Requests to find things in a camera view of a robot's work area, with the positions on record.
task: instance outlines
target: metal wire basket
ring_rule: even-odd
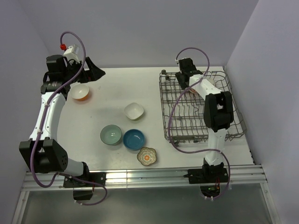
[[[207,73],[206,78],[213,79],[218,89],[231,92],[231,82],[225,72],[210,71]],[[169,140],[169,115],[177,98],[183,90],[181,89],[174,72],[166,72],[163,70],[160,73],[159,85],[164,136]],[[204,106],[205,101],[199,94],[187,92],[181,98],[171,119],[171,137],[176,143],[191,141],[194,143],[201,141],[206,142],[208,139],[208,132],[204,122]],[[242,114],[236,108],[234,98],[233,109],[234,121],[230,124],[225,141],[240,138],[247,130]]]

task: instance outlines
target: white square bowl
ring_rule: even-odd
[[[125,115],[131,120],[138,119],[144,113],[144,109],[138,103],[131,103],[124,109]]]

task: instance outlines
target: patterned bowl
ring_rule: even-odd
[[[137,154],[137,159],[142,165],[149,166],[157,161],[157,153],[153,148],[143,147]]]

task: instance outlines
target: white table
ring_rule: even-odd
[[[58,127],[58,142],[68,156],[86,162],[90,170],[202,166],[205,153],[180,153],[164,138],[159,92],[162,69],[178,71],[177,67],[103,69],[104,77],[87,83],[92,92],[88,100],[78,102],[69,97]],[[223,71],[222,67],[210,70]],[[145,111],[138,121],[128,119],[123,113],[125,106],[132,102],[142,105]],[[145,167],[136,158],[138,151],[126,149],[123,143],[105,145],[100,140],[100,132],[110,124],[119,126],[123,134],[132,128],[141,130],[146,138],[145,146],[156,149],[157,162]],[[179,146],[193,151],[205,149],[207,143],[181,143]],[[226,141],[224,154],[231,165],[253,164],[245,136]]]

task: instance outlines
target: green bowl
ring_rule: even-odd
[[[116,125],[108,125],[102,129],[100,138],[107,145],[116,145],[121,140],[121,129]]]

